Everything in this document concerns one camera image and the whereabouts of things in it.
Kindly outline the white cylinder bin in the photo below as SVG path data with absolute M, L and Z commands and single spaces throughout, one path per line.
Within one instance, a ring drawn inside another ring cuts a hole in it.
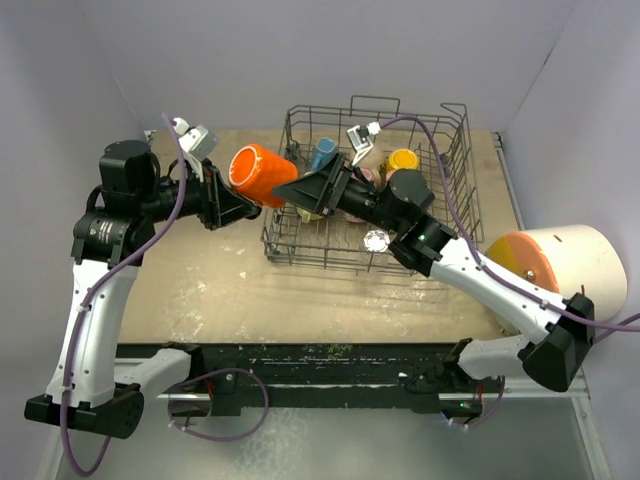
M 628 292 L 627 277 L 602 233 L 583 224 L 519 232 L 540 245 L 556 276 L 559 294 L 587 296 L 594 303 L 597 321 L 609 320 L 621 310 Z

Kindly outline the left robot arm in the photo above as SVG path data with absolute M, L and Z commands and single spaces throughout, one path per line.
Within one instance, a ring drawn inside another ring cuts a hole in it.
M 204 353 L 195 344 L 165 343 L 127 372 L 115 371 L 124 310 L 156 223 L 195 216 L 216 230 L 261 212 L 224 183 L 210 160 L 201 165 L 201 175 L 188 168 L 178 182 L 160 174 L 144 141 L 105 148 L 101 183 L 73 229 L 74 286 L 63 348 L 45 392 L 27 401 L 26 419 L 127 439 L 146 402 L 174 385 L 184 392 L 202 387 Z

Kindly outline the blue flower mug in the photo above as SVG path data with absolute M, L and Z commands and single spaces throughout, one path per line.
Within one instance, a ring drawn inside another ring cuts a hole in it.
M 338 151 L 338 146 L 334 140 L 323 137 L 315 144 L 311 155 L 311 172 L 323 169 Z

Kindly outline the orange mug black handle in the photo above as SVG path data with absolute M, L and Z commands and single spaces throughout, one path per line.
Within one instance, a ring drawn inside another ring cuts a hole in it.
M 280 208 L 285 201 L 273 189 L 298 178 L 297 167 L 289 160 L 258 144 L 240 148 L 229 166 L 231 188 L 260 206 Z

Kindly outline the beige round teapot mug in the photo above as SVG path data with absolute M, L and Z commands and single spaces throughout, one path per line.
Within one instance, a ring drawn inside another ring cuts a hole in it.
M 369 152 L 359 160 L 357 166 L 361 169 L 379 169 L 385 162 L 385 153 L 377 145 L 374 145 Z

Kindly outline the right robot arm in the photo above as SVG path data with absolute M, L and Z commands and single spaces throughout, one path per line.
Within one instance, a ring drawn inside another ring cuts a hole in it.
M 273 193 L 313 213 L 340 210 L 391 234 L 388 250 L 399 264 L 464 292 L 518 330 L 501 339 L 459 341 L 444 369 L 452 389 L 467 391 L 498 376 L 528 376 L 555 392 L 569 389 L 594 343 L 592 301 L 582 293 L 565 299 L 479 254 L 428 213 L 434 194 L 420 172 L 401 169 L 376 191 L 336 155 L 322 170 Z

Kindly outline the clear glass cup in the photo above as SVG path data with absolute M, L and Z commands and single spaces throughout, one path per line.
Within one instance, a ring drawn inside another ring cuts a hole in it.
M 383 230 L 370 230 L 363 238 L 364 248 L 368 252 L 384 253 L 391 243 L 390 236 Z

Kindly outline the pink ghost pattern mug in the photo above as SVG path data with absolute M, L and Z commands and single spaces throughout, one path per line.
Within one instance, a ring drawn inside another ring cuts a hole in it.
M 376 169 L 370 170 L 370 169 L 361 168 L 360 171 L 362 173 L 362 176 L 369 183 L 371 183 L 373 185 L 375 190 L 379 190 L 380 189 L 381 177 L 380 177 L 380 173 L 379 173 L 378 170 L 376 170 Z M 343 216 L 348 222 L 351 222 L 351 223 L 364 223 L 363 219 L 361 219 L 359 217 L 356 217 L 356 216 L 353 216 L 351 214 L 348 214 L 346 212 L 343 213 Z

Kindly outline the pale yellow faceted mug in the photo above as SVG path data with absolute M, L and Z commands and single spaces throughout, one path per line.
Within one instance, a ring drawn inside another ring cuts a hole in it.
M 310 222 L 322 220 L 324 218 L 324 216 L 321 214 L 315 214 L 299 207 L 296 208 L 296 211 L 298 213 L 298 216 L 300 217 L 301 222 L 304 224 L 309 224 Z

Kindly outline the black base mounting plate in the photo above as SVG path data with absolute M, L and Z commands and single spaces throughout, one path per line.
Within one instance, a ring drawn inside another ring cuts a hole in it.
M 503 378 L 474 380 L 453 363 L 454 343 L 203 343 L 196 373 L 175 400 L 208 400 L 214 416 L 244 408 L 404 409 L 477 417 Z

